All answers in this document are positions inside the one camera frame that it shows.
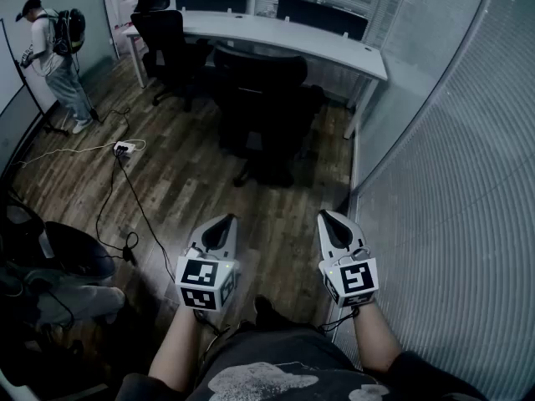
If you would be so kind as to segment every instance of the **power strip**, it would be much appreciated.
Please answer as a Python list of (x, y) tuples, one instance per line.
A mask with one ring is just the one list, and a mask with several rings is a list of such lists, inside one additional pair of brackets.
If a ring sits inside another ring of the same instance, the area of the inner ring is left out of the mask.
[(132, 143), (125, 143), (124, 141), (117, 141), (114, 145), (115, 154), (131, 155), (135, 150), (135, 145)]

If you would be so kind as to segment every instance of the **print on shirt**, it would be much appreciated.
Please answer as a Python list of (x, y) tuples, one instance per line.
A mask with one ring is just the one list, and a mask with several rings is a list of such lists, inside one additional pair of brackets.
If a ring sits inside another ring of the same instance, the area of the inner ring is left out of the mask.
[(210, 401), (262, 401), (318, 382), (317, 376), (285, 373), (268, 363), (229, 367), (208, 384), (214, 392)]
[(363, 384), (349, 394), (349, 401), (381, 401), (388, 389), (380, 384)]

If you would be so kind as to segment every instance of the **gray pants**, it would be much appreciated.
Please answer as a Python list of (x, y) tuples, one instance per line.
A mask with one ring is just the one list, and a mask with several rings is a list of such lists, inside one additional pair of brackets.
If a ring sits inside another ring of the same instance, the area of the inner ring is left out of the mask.
[(59, 103), (74, 112), (77, 122), (88, 122), (91, 115), (88, 102), (78, 76), (73, 71), (73, 59), (66, 56), (64, 61), (46, 77), (47, 85)]
[[(104, 317), (111, 323), (125, 305), (125, 294), (115, 287), (67, 285), (54, 288), (52, 293), (69, 308), (76, 320)], [(67, 323), (70, 320), (67, 309), (46, 292), (39, 297), (37, 307), (41, 312), (39, 324)]]

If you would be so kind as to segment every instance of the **wooden floor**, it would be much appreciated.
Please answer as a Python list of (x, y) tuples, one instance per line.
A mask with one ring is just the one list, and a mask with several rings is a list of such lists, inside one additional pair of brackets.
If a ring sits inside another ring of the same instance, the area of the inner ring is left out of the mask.
[[(153, 107), (152, 96), (160, 88), (152, 82), (141, 89), (130, 59), (124, 58), (88, 91), (101, 118), (111, 109), (131, 108), (127, 116), (130, 129), (124, 138), (145, 140), (147, 146), (134, 153), (125, 168), (171, 265), (176, 264), (196, 226), (231, 212), (239, 218), (242, 276), (230, 306), (212, 319), (221, 325), (253, 319), (252, 299), (262, 293), (295, 321), (324, 322), (329, 298), (318, 270), (316, 215), (322, 208), (336, 208), (349, 192), (352, 143), (343, 139), (348, 122), (344, 107), (324, 106), (314, 121), (309, 150), (293, 162), (293, 187), (270, 188), (250, 180), (237, 189), (232, 177), (243, 160), (219, 149), (220, 114), (215, 104), (207, 97), (196, 98), (193, 110), (184, 113), (183, 100), (171, 97)], [(58, 125), (65, 112), (56, 113), (53, 122)], [(72, 124), (69, 120), (66, 125), (72, 128)], [(93, 124), (80, 135), (65, 138), (42, 132), (27, 160), (55, 149), (105, 145), (117, 140), (125, 128), (121, 116), (110, 114), (103, 124)], [(95, 236), (95, 221), (110, 189), (113, 163), (111, 147), (82, 154), (57, 153), (21, 168), (13, 186), (44, 220)], [(112, 360), (121, 354), (110, 353), (110, 349), (119, 346), (113, 342), (110, 347), (106, 332), (93, 323), (77, 323), (60, 337), (66, 344), (82, 339), (86, 358), (99, 363), (105, 376), (120, 378), (129, 371), (147, 370), (178, 307), (178, 298), (161, 250), (119, 171), (100, 227), (103, 241), (117, 246), (124, 245), (130, 231), (140, 237), (134, 249), (139, 266), (115, 260), (113, 280), (140, 318), (131, 323), (129, 334), (119, 336), (127, 343), (124, 349), (130, 356), (122, 357), (122, 364)], [(206, 331), (205, 343), (210, 336)]]

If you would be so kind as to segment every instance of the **hand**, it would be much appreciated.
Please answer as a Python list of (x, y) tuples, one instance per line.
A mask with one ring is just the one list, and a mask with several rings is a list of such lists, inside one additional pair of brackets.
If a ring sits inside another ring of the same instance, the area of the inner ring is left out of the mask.
[(20, 66), (23, 69), (26, 69), (27, 67), (32, 65), (32, 61), (33, 61), (33, 52), (26, 51), (24, 52), (23, 57), (20, 60)]

